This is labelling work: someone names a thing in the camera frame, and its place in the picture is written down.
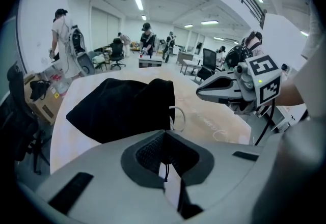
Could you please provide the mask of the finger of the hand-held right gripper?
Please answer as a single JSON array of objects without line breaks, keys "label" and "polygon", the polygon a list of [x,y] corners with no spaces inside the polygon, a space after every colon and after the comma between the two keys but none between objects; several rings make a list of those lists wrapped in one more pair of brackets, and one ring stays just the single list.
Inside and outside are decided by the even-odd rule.
[{"label": "finger of the hand-held right gripper", "polygon": [[241,91],[233,89],[197,89],[196,94],[204,101],[220,104],[228,104],[229,102],[242,100]]},{"label": "finger of the hand-held right gripper", "polygon": [[206,80],[204,80],[196,92],[212,91],[212,90],[229,90],[233,92],[240,92],[240,87],[234,73],[231,71],[222,71],[215,73]]}]

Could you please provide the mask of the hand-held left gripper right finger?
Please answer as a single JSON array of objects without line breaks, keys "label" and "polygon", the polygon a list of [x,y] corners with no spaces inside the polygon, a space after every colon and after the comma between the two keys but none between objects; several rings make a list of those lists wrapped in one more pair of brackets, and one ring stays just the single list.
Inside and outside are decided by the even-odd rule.
[{"label": "hand-held left gripper right finger", "polygon": [[167,182],[166,220],[255,220],[268,178],[268,146],[207,143],[167,131],[165,149],[181,179]]}]

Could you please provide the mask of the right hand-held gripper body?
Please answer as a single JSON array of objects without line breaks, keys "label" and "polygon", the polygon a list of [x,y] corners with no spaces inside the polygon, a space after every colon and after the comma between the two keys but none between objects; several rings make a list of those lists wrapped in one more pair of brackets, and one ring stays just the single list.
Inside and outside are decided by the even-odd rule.
[{"label": "right hand-held gripper body", "polygon": [[255,113],[280,94],[282,71],[267,54],[245,59],[233,72],[242,94],[233,105],[238,115]]}]

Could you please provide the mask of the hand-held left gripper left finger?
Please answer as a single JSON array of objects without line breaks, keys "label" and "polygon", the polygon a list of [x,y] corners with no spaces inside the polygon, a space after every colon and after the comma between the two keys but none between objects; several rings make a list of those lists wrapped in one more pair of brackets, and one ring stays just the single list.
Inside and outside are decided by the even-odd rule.
[{"label": "hand-held left gripper left finger", "polygon": [[[163,190],[141,187],[123,171],[124,150],[157,132],[97,145],[51,175],[37,192],[18,182],[22,193],[45,219],[55,224],[180,224],[183,218]],[[93,176],[67,214],[49,201],[79,172]]]}]

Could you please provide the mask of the white hair dryer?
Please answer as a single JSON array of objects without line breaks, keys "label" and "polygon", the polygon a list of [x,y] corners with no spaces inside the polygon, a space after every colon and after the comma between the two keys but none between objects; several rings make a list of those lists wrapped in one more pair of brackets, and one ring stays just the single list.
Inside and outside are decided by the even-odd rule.
[{"label": "white hair dryer", "polygon": [[177,109],[182,113],[182,116],[183,116],[183,125],[182,125],[181,129],[175,128],[174,121],[173,121],[172,117],[170,116],[170,130],[177,130],[177,131],[182,132],[185,129],[185,125],[186,125],[186,116],[185,116],[184,111],[180,107],[177,107],[177,106],[169,106],[169,109]]}]

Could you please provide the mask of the black drawstring bag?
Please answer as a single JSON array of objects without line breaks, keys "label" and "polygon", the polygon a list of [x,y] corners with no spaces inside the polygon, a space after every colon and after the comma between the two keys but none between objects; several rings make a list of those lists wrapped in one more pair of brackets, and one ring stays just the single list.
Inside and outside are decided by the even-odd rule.
[{"label": "black drawstring bag", "polygon": [[156,78],[104,80],[66,116],[81,133],[99,142],[94,155],[100,172],[128,176],[142,187],[159,188],[161,164],[172,157],[171,124],[175,119],[174,85]]}]

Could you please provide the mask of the person's right forearm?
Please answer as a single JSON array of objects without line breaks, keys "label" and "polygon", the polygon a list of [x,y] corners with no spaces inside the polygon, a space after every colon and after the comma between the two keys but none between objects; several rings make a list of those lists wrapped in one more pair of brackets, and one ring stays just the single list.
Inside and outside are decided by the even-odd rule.
[{"label": "person's right forearm", "polygon": [[296,106],[304,101],[292,80],[282,82],[280,95],[275,98],[275,106]]}]

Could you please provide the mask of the black mesh chair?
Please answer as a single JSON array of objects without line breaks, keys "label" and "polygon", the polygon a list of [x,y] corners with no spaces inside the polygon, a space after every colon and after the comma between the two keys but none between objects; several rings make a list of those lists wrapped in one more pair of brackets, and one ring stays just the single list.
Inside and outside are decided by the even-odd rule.
[{"label": "black mesh chair", "polygon": [[196,77],[200,78],[200,81],[206,80],[216,72],[221,72],[222,70],[216,65],[216,55],[217,52],[204,48],[203,49],[203,65],[198,70]]}]

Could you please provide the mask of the brown wooden desk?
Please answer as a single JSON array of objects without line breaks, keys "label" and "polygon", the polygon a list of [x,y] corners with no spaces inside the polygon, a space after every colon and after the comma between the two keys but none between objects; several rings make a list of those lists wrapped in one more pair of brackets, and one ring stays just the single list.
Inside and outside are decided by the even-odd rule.
[{"label": "brown wooden desk", "polygon": [[184,60],[189,60],[192,61],[193,60],[194,55],[188,52],[183,52],[183,51],[179,51],[178,55],[177,55],[177,61],[176,64],[184,64]]}]

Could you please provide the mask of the person's light t-shirt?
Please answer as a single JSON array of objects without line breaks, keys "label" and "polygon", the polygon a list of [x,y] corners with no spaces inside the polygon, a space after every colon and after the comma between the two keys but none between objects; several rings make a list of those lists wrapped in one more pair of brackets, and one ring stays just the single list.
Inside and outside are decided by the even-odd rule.
[{"label": "person's light t-shirt", "polygon": [[326,224],[326,27],[314,2],[302,57],[290,80],[307,117],[283,134],[252,224]]}]

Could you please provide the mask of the small white desk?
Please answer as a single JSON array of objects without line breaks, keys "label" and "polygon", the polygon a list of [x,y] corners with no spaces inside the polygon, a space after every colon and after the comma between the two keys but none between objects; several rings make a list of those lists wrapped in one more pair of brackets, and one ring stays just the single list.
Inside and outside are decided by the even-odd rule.
[{"label": "small white desk", "polygon": [[139,68],[148,68],[148,67],[161,67],[162,58],[154,56],[142,56],[139,58]]}]

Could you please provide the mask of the brown cardboard box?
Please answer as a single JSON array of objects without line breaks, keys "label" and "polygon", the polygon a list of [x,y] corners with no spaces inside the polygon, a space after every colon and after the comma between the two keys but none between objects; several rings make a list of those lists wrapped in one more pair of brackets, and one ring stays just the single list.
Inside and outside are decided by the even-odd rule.
[{"label": "brown cardboard box", "polygon": [[30,82],[34,80],[43,80],[40,74],[30,73],[24,76],[24,97],[30,109],[37,115],[40,120],[53,125],[56,121],[63,98],[56,90],[53,83],[48,88],[45,99],[33,101],[30,99],[31,88]]}]

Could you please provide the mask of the black office chair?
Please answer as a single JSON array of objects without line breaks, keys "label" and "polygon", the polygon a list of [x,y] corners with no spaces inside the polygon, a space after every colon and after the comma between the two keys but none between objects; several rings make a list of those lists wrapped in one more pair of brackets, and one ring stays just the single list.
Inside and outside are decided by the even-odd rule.
[{"label": "black office chair", "polygon": [[38,159],[50,165],[42,149],[51,136],[46,136],[25,100],[23,72],[16,63],[9,68],[7,80],[9,95],[0,106],[0,135],[7,141],[12,159],[23,161],[26,154],[33,155],[33,171],[41,175]]},{"label": "black office chair", "polygon": [[112,49],[109,54],[109,60],[112,62],[110,69],[118,67],[121,70],[122,66],[126,66],[121,61],[124,59],[123,43],[120,38],[115,38],[110,44]]}]

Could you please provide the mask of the clear water jug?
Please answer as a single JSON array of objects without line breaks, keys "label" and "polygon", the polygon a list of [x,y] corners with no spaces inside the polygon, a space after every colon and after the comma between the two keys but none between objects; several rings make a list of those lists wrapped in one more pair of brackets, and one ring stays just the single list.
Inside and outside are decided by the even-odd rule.
[{"label": "clear water jug", "polygon": [[58,93],[62,98],[65,97],[68,89],[69,89],[69,84],[66,82],[65,79],[60,79],[56,82],[56,90],[58,91]]}]

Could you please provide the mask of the black handbag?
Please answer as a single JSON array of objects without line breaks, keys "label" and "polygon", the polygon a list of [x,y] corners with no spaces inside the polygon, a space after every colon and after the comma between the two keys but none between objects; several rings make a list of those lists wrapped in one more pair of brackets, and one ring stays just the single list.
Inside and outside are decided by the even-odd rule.
[{"label": "black handbag", "polygon": [[51,86],[51,81],[48,80],[34,80],[30,82],[32,90],[30,99],[33,101],[44,100],[48,88]]}]

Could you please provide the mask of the long white desk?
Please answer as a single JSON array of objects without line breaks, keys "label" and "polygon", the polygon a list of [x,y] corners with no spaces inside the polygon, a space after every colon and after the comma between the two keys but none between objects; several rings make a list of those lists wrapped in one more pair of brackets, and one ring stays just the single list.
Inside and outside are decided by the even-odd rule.
[{"label": "long white desk", "polygon": [[51,60],[50,58],[41,59],[42,70],[39,72],[46,80],[59,80],[64,77],[60,60]]}]

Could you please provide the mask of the grey hard-shell backpack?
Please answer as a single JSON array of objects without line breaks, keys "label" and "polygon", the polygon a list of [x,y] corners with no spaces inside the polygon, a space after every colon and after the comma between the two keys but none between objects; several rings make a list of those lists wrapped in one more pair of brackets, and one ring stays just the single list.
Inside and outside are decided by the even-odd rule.
[{"label": "grey hard-shell backpack", "polygon": [[86,51],[84,36],[77,25],[69,30],[66,48],[82,76],[95,74],[94,65]]}]

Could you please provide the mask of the white metal-frame table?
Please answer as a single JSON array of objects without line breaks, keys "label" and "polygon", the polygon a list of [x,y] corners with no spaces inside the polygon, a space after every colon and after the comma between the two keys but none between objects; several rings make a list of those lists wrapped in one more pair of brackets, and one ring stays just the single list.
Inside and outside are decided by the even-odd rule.
[{"label": "white metal-frame table", "polygon": [[200,68],[201,68],[201,65],[198,65],[197,62],[190,61],[190,60],[183,60],[182,64],[181,64],[180,73],[182,73],[183,75],[186,75],[187,70],[192,69],[191,74],[193,74],[193,72],[196,69],[200,69]]}]

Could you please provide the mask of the dark teal wall board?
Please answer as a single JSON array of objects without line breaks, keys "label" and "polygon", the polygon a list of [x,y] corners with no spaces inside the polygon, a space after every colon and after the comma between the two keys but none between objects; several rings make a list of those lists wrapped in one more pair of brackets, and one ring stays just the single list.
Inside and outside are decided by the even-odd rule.
[{"label": "dark teal wall board", "polygon": [[0,28],[0,105],[9,95],[7,72],[14,64],[25,73],[17,41],[16,17],[6,20]]}]

